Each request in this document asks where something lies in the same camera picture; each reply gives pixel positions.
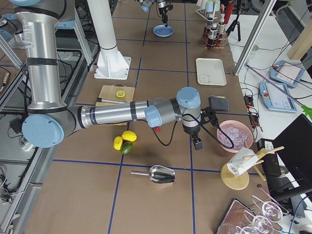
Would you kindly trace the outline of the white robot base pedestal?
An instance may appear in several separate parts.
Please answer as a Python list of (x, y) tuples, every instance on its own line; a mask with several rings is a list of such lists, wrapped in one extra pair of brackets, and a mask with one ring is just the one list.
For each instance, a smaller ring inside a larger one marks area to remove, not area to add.
[(89, 0), (87, 3), (100, 47), (95, 78), (126, 80), (131, 58), (124, 57), (117, 47), (109, 2)]

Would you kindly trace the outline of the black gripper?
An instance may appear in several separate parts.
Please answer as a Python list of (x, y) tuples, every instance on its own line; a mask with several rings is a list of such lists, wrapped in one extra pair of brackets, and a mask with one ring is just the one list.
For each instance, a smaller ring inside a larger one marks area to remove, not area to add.
[(161, 7), (161, 8), (157, 8), (160, 15), (161, 15), (161, 18), (163, 19), (163, 23), (165, 25), (165, 27), (168, 26), (168, 16), (167, 16), (167, 13), (168, 11), (171, 11), (173, 10), (173, 6), (165, 6), (165, 7)]
[(207, 123), (212, 124), (216, 128), (218, 127), (218, 119), (216, 117), (216, 113), (210, 107), (195, 111), (187, 109), (182, 114), (183, 130), (190, 135), (195, 150), (202, 149), (202, 141), (199, 138), (199, 132), (201, 129), (203, 129), (214, 140), (217, 140), (217, 138), (205, 127), (205, 124)]

